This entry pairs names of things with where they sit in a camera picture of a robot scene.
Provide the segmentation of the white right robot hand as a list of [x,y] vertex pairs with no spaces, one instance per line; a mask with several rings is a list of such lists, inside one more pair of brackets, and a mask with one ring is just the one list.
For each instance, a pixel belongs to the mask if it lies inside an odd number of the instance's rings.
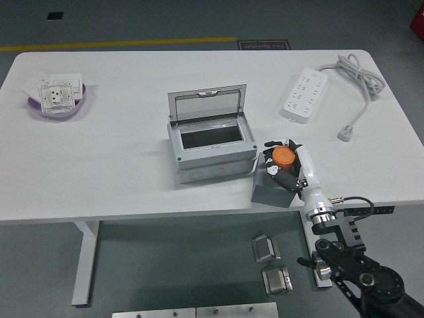
[[267,174],[284,189],[298,194],[307,218],[331,214],[333,204],[323,194],[308,149],[291,139],[269,141],[263,151]]

